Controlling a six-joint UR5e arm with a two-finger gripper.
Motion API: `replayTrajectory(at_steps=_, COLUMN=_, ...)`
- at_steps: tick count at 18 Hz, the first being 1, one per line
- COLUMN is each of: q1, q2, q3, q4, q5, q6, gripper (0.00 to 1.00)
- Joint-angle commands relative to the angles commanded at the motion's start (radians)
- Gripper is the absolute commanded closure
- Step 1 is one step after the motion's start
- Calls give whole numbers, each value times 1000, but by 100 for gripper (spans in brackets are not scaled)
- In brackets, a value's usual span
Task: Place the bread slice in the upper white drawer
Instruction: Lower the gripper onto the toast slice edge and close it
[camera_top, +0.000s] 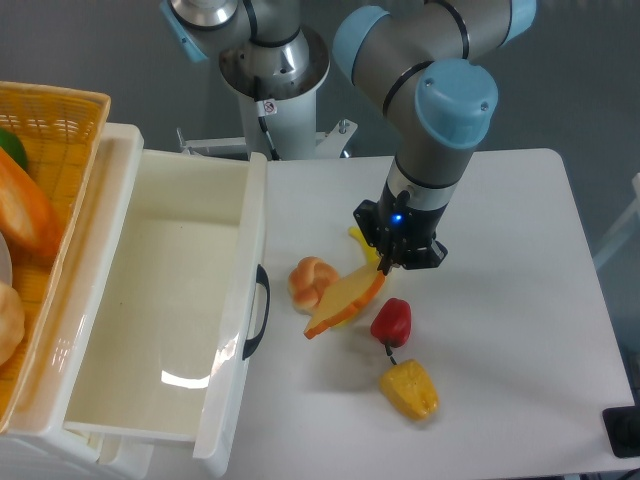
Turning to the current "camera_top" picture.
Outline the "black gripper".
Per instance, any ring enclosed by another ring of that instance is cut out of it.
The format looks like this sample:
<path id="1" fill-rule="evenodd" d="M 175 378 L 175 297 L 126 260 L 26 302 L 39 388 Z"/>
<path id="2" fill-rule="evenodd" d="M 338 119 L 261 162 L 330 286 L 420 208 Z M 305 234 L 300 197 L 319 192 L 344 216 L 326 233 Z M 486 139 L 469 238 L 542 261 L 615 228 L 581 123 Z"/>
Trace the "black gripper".
<path id="1" fill-rule="evenodd" d="M 389 209 L 382 200 L 364 200 L 353 214 L 365 241 L 380 258 L 377 270 L 387 276 L 395 267 L 420 270 L 440 266 L 448 255 L 436 235 L 444 211 L 445 207 L 432 211 L 408 206 Z"/>

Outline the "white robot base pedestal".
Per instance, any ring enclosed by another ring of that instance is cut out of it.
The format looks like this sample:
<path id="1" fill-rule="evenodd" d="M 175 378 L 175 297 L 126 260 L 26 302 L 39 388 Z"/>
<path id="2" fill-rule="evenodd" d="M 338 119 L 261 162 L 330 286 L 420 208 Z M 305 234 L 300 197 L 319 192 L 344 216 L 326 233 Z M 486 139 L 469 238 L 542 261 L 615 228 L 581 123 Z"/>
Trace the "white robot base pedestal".
<path id="1" fill-rule="evenodd" d="M 236 95 L 243 135 L 186 140 L 178 131 L 183 153 L 232 158 L 260 152 L 271 160 L 346 154 L 357 123 L 343 118 L 328 132 L 316 129 L 317 90 L 330 70 L 328 48 L 317 32 L 303 26 L 279 46 L 244 42 L 222 51 L 218 66 L 225 85 Z"/>

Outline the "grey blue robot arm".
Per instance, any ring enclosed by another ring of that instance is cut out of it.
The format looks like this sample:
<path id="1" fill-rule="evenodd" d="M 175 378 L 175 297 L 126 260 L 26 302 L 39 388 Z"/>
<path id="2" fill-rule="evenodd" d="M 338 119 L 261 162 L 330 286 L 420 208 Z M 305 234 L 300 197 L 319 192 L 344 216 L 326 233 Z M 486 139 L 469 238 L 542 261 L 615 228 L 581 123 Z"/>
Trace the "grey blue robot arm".
<path id="1" fill-rule="evenodd" d="M 331 67 L 399 132 L 381 197 L 355 210 L 381 271 L 435 268 L 437 225 L 498 103 L 476 64 L 529 29 L 533 1 L 426 1 L 405 17 L 363 6 L 331 44 L 297 1 L 164 1 L 161 12 L 194 62 L 216 56 L 236 94 L 245 145 L 271 160 L 317 157 L 316 92 Z"/>

